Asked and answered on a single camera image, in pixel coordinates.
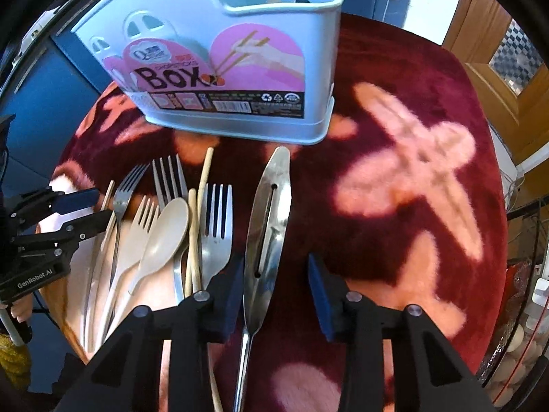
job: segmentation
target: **screw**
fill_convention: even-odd
[[[193,297],[197,302],[206,302],[210,298],[210,293],[208,291],[199,291],[194,293]]]
[[[357,291],[349,291],[345,297],[349,302],[360,302],[362,300],[362,294]]]
[[[136,318],[144,318],[149,314],[150,308],[146,305],[139,305],[139,307],[135,307],[133,310],[133,315]]]
[[[423,313],[422,308],[419,305],[415,305],[415,304],[408,305],[408,307],[406,308],[406,311],[408,311],[408,314],[410,314],[411,316],[416,316],[416,317],[421,316]]]

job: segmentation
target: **white tile wall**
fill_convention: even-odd
[[[410,0],[403,28],[441,45],[459,0]]]

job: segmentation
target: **person's hand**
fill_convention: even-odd
[[[10,308],[10,313],[19,323],[28,321],[32,316],[32,294],[16,300]]]

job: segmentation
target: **butter knife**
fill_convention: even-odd
[[[290,151],[278,147],[257,186],[246,239],[244,329],[234,412],[244,407],[252,340],[263,325],[275,289],[291,204]]]

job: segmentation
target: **egg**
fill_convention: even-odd
[[[523,340],[521,345],[519,345],[514,351],[512,351],[510,355],[514,357],[514,359],[519,360],[527,344],[528,340]],[[532,341],[532,343],[528,346],[528,350],[526,351],[526,354],[524,356],[523,363],[529,364],[531,361],[537,358],[537,347],[539,347],[539,345],[536,344],[536,341]]]
[[[506,387],[505,389],[503,389],[503,392],[501,393],[498,400],[496,400],[496,402],[493,402],[492,400],[493,405],[497,408],[505,406],[509,402],[509,400],[513,397],[513,394],[514,394],[513,389],[511,387]]]
[[[513,372],[513,369],[517,365],[517,360],[510,357],[509,355],[505,355],[503,359],[501,360],[498,368],[494,372],[492,376],[493,382],[505,382],[509,379],[511,376],[511,373]]]
[[[511,342],[509,343],[509,346],[507,347],[507,353],[514,352],[518,348],[518,346],[521,345],[523,339],[524,339],[524,329],[522,328],[521,325],[519,325],[515,330],[513,337],[511,338]]]
[[[519,364],[509,384],[516,384],[522,381],[525,376],[526,376],[526,367],[524,366],[524,364]]]

